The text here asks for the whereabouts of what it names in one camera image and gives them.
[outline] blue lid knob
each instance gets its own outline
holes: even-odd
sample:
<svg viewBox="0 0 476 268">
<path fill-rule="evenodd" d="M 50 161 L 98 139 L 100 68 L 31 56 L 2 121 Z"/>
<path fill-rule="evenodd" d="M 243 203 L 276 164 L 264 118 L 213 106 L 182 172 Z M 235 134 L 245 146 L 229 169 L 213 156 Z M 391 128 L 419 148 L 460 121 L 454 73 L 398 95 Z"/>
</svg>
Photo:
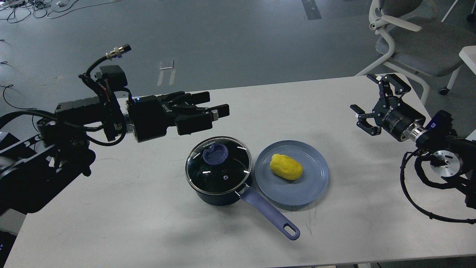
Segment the blue lid knob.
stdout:
<svg viewBox="0 0 476 268">
<path fill-rule="evenodd" d="M 203 150 L 203 160 L 209 165 L 219 165 L 228 158 L 228 148 L 220 143 L 214 143 Z"/>
</svg>

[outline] plate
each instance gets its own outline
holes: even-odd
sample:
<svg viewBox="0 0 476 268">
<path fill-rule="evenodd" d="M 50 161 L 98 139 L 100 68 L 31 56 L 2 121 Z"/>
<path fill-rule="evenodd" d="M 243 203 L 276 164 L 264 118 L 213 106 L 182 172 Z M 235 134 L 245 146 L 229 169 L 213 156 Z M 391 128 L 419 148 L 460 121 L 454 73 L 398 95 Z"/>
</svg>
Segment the plate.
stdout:
<svg viewBox="0 0 476 268">
<path fill-rule="evenodd" d="M 274 174 L 269 168 L 274 154 L 287 155 L 301 163 L 303 174 L 295 181 Z M 271 144 L 258 156 L 255 178 L 261 191 L 283 205 L 300 206 L 314 201 L 329 183 L 329 168 L 314 147 L 299 141 L 285 140 Z"/>
</svg>

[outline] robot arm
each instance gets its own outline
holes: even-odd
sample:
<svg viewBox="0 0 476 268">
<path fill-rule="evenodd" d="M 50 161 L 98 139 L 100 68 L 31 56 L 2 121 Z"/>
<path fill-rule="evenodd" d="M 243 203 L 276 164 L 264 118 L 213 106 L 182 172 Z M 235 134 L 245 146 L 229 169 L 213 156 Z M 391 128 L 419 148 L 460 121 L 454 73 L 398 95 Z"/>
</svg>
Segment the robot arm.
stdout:
<svg viewBox="0 0 476 268">
<path fill-rule="evenodd" d="M 357 113 L 357 126 L 368 134 L 379 135 L 383 128 L 399 142 L 407 139 L 415 142 L 417 150 L 411 154 L 408 153 L 409 156 L 406 154 L 401 166 L 402 188 L 408 200 L 430 218 L 475 223 L 475 219 L 449 219 L 418 207 L 411 200 L 405 187 L 404 170 L 410 158 L 417 156 L 415 170 L 425 185 L 438 189 L 455 188 L 466 195 L 466 206 L 476 209 L 476 177 L 474 175 L 476 142 L 457 137 L 451 124 L 453 121 L 451 114 L 443 110 L 439 111 L 426 126 L 423 126 L 425 117 L 402 100 L 403 95 L 410 91 L 410 86 L 395 74 L 387 74 L 384 77 L 368 75 L 367 77 L 379 86 L 380 97 L 372 109 L 372 113 L 365 113 L 356 104 L 351 105 L 350 108 Z M 394 86 L 395 95 L 390 85 Z M 374 118 L 376 126 L 367 122 L 368 118 Z M 430 181 L 423 171 L 423 162 L 429 162 L 431 169 L 446 183 Z M 470 179 L 461 177 L 463 174 L 470 174 Z"/>
<path fill-rule="evenodd" d="M 115 48 L 79 76 L 97 96 L 59 103 L 55 113 L 22 110 L 0 117 L 0 129 L 24 114 L 41 117 L 37 122 L 39 134 L 31 138 L 20 141 L 0 132 L 0 215 L 10 208 L 24 214 L 37 212 L 80 174 L 91 175 L 89 166 L 96 158 L 89 149 L 91 142 L 116 145 L 128 132 L 143 142 L 164 136 L 170 126 L 176 126 L 179 135 L 191 134 L 211 129 L 213 121 L 229 115 L 228 104 L 196 106 L 210 101 L 209 92 L 133 98 L 117 65 L 101 66 L 96 81 L 91 78 L 95 67 L 127 51 L 129 45 Z M 128 93 L 127 114 L 122 113 L 115 92 Z M 85 126 L 98 122 L 98 127 Z M 108 143 L 87 134 L 99 130 L 104 131 Z M 39 142 L 43 149 L 31 149 Z"/>
</svg>

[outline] pot handle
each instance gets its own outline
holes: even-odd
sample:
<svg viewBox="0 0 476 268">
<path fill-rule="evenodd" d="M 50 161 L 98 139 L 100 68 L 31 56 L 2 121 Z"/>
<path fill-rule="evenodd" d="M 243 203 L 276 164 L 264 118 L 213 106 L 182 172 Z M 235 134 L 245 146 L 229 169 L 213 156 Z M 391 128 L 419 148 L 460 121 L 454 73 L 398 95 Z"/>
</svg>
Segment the pot handle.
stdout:
<svg viewBox="0 0 476 268">
<path fill-rule="evenodd" d="M 254 206 L 263 216 L 265 216 L 276 228 L 281 231 L 287 238 L 296 240 L 301 235 L 298 227 L 294 225 L 288 218 L 271 205 L 264 197 L 262 197 L 255 189 L 248 187 L 242 194 L 238 194 L 241 200 Z M 295 234 L 290 234 L 284 227 L 291 228 Z"/>
</svg>

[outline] pot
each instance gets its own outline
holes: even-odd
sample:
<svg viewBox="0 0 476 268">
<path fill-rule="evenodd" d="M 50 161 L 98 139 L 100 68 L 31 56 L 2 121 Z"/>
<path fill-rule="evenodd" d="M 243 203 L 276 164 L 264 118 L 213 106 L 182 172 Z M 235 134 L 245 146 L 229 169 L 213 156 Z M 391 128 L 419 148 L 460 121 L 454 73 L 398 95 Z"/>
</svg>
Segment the pot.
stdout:
<svg viewBox="0 0 476 268">
<path fill-rule="evenodd" d="M 187 158 L 185 171 L 188 183 L 203 201 L 214 206 L 226 206 L 242 199 L 254 206 L 287 238 L 298 239 L 299 229 L 248 186 L 251 183 L 251 166 L 251 153 L 241 141 L 220 136 L 195 146 Z"/>
</svg>

